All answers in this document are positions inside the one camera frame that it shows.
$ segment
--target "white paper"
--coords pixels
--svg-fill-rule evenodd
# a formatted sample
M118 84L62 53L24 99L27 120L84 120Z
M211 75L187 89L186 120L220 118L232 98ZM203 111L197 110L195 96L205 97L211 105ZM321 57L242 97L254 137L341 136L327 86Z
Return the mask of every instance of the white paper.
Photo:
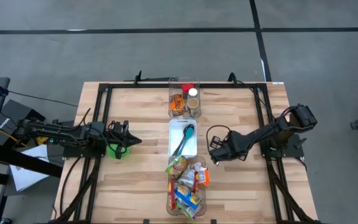
M48 152L47 152L46 145L40 145L32 149L23 151L22 153L32 157L39 157L39 159L45 162L49 162L49 159L47 157ZM22 191L30 187L31 185L37 183L38 181L48 177L48 175L46 174L40 174L38 172L23 169L21 167L17 167L13 165L10 165L10 167L17 191Z

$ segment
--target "black clamp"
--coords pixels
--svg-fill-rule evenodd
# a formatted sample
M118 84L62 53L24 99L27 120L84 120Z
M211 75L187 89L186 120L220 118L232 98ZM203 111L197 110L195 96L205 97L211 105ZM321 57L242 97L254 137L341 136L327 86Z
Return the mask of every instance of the black clamp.
M288 142L280 146L278 149L270 149L267 154L271 158L282 158L282 157L293 157L302 158L304 157L302 144L306 141L306 138L300 139L299 135L294 134L288 138Z
M230 73L229 79L227 81L228 82L233 81L234 87L237 87L237 77L233 72Z
M138 82L142 81L142 71L139 71L139 74L135 76L134 86L138 86Z

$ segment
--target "metal bracket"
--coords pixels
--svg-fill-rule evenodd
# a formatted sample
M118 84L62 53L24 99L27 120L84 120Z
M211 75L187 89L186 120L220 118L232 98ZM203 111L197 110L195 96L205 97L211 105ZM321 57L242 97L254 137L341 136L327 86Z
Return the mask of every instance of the metal bracket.
M237 77L233 72L230 73L229 79L227 79L227 81L228 82L233 81L234 87L237 87Z
M108 83L99 84L98 93L103 92L104 90L106 90L107 87L109 87Z
M142 80L141 76L142 76L142 71L140 70L139 74L135 76L134 86L137 86L138 85L137 82L140 82Z
M306 138L300 139L298 134L294 134L288 139L288 143L279 149L269 149L266 154L272 158L294 157L301 158L304 156L302 144Z

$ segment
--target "black metal frame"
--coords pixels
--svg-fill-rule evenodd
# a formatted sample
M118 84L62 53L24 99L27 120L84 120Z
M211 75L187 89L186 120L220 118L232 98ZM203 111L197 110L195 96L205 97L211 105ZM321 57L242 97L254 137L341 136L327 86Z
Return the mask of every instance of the black metal frame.
M106 92L106 101L105 101L105 105L104 105L104 111L102 114L102 118L103 118L103 123L106 125L107 121L108 121L108 113L109 113L109 109L110 109L109 105L111 102L112 90L114 88L169 88L169 84L167 82L166 83L147 83L147 82L139 83L141 81L142 80L141 80L141 72L140 72L135 77L135 80L133 83L115 83L115 84L102 83L102 84L99 84L98 95L96 97L96 104L95 104L95 109L94 109L94 114L93 114L93 121L98 120L98 115L99 115L100 107L101 107L101 99L102 99L102 95L104 92ZM233 73L230 74L228 81L232 82L232 83L200 83L200 88L250 88L250 89L252 89L254 91L255 105L256 105L259 124L260 124L260 126L263 126L265 124L265 121L263 119L262 107L261 107L260 100L259 100L259 90L261 90L265 104L268 107L268 108L266 108L266 111L269 111L269 110L271 111L269 93L267 90L266 83L241 83L240 84L237 82L237 78L236 78L235 74L233 74ZM269 122L273 121L273 119L274 119L273 116L270 113L267 113L267 114L268 114L268 121ZM305 217L307 217L307 216L306 216L306 214L303 213L301 208L296 204L295 200L291 197L290 193L288 192L283 162L280 157L276 157L277 169L278 169L278 173L279 173L279 178L278 178L278 176L275 173L274 168L273 168L272 157L270 156L269 153L265 153L270 150L269 142L264 141L264 142L260 143L260 147L261 147L261 153L265 157L265 161L266 161L266 165L267 165L269 184L270 184L270 189L271 189L271 193L272 193L272 202L273 202L273 207L274 207L277 223L308 223L308 222L312 222L309 219L304 219L301 217L300 217L300 220L301 220L300 222L295 221L294 216L293 216L293 211L295 211L296 214L301 214L301 215L304 215ZM101 158L96 158L95 166L100 167L100 162L101 162ZM83 187L83 185L85 183L89 166L90 166L90 159L85 159L85 163L83 165L83 173L82 173L81 181L80 181L80 189ZM97 185L97 179L92 183L92 186L90 188L88 207L86 209L85 220L79 220L80 212L81 212L81 203L76 207L74 220L77 220L78 222L81 222L81 221L90 222L91 221L94 198L95 198L95 194L96 194L96 185ZM278 187L279 190L285 196L284 200L285 200L285 208L287 211L288 220L283 220L283 218L282 218L280 204L278 202L278 193L277 193L276 187Z

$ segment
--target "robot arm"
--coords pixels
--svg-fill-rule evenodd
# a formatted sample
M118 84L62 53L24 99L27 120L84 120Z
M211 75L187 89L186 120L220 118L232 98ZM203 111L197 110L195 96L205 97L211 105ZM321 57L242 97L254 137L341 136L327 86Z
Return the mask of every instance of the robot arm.
M251 147L261 141L269 140L272 148L279 148L288 142L295 133L303 133L314 128L317 124L308 106L297 105L287 108L274 122L261 127L249 134L242 135L237 131L229 131L221 141L217 136L212 138L209 151L212 161L245 160Z
M117 144L116 158L120 159L123 149L142 142L130 134L128 121L124 121L123 124L113 121L108 130L104 127L102 122L68 127L41 121L21 120L15 135L20 139L52 138L64 147L64 157L103 157L107 146Z

